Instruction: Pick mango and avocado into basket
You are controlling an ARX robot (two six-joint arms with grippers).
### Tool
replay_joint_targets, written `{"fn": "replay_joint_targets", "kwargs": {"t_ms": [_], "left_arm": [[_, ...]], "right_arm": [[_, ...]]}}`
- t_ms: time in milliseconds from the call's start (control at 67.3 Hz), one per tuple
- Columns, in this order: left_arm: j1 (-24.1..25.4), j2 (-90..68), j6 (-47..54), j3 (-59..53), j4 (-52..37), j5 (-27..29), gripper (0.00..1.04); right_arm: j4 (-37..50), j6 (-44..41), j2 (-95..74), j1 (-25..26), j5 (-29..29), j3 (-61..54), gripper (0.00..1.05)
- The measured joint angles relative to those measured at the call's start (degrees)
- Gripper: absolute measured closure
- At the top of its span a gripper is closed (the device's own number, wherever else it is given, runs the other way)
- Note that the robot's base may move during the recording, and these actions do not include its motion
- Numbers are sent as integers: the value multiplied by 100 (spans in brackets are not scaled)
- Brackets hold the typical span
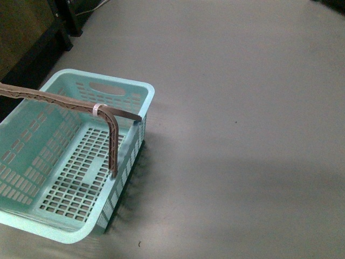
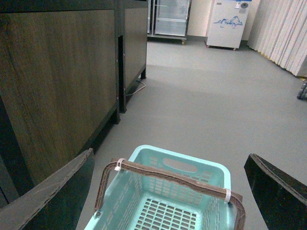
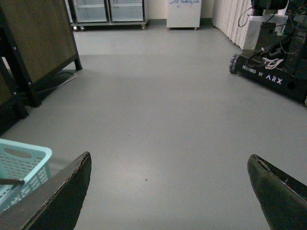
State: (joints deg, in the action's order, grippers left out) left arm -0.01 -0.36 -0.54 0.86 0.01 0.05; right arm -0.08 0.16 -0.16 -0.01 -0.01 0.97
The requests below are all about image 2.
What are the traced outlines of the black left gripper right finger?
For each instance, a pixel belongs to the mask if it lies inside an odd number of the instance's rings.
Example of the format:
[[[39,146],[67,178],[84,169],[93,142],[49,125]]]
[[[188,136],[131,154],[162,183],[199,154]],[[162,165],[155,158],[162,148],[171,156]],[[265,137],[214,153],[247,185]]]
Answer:
[[[244,165],[248,183],[270,230],[307,228],[307,186],[257,154]]]

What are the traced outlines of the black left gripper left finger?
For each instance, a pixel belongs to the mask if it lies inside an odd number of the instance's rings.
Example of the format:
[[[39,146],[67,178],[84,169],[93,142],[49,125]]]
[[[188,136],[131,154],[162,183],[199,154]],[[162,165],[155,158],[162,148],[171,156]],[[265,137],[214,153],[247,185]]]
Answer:
[[[2,230],[74,230],[94,171],[87,149],[20,198],[0,210]]]

